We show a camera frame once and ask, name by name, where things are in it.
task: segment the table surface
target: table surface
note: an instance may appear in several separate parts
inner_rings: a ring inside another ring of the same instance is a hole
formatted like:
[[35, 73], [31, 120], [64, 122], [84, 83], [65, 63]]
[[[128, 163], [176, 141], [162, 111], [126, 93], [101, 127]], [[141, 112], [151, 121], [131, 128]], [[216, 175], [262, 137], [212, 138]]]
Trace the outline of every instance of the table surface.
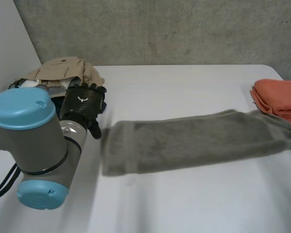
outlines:
[[[97, 67], [108, 89], [102, 127], [256, 109], [249, 90], [270, 67]], [[230, 163], [151, 174], [103, 177], [99, 141], [87, 138], [64, 205], [21, 205], [18, 178], [0, 199], [0, 233], [291, 233], [291, 151]], [[0, 151], [0, 182], [13, 165]]]

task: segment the light blue joint cap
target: light blue joint cap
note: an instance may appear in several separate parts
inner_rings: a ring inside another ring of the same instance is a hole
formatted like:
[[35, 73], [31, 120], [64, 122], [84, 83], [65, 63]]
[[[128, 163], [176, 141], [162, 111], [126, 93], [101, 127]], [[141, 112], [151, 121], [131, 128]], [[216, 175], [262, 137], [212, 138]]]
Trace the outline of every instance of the light blue joint cap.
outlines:
[[28, 130], [49, 122], [56, 109], [47, 91], [36, 87], [13, 88], [0, 93], [0, 127]]
[[17, 188], [19, 202], [37, 210], [60, 207], [68, 194], [69, 190], [65, 186], [52, 181], [22, 181]]

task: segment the concrete wall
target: concrete wall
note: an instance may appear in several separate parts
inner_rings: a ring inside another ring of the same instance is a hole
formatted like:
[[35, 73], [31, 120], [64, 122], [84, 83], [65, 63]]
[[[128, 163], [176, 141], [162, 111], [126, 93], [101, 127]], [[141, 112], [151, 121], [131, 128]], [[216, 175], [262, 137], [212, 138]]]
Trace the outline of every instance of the concrete wall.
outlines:
[[291, 79], [291, 0], [14, 0], [44, 62], [265, 64]]

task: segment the beige cloth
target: beige cloth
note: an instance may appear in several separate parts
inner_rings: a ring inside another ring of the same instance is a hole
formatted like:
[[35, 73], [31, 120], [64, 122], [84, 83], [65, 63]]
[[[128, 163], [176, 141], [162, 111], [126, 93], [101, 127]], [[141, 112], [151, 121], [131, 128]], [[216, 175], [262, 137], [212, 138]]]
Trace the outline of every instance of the beige cloth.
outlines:
[[63, 80], [78, 77], [82, 83], [89, 86], [95, 83], [97, 86], [102, 86], [104, 79], [100, 77], [98, 71], [87, 61], [78, 57], [61, 57], [45, 62], [42, 66], [29, 74], [23, 79], [39, 80], [38, 84], [43, 84], [47, 87], [64, 87], [63, 92], [51, 95], [51, 97], [64, 96], [66, 85], [63, 85]]

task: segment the folded orange towel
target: folded orange towel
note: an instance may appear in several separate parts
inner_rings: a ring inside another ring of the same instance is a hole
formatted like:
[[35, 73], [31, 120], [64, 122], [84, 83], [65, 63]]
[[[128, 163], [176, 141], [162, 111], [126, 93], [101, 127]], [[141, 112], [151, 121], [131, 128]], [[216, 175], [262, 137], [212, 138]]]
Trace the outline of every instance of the folded orange towel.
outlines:
[[250, 94], [262, 112], [291, 122], [291, 81], [262, 79], [254, 83]]

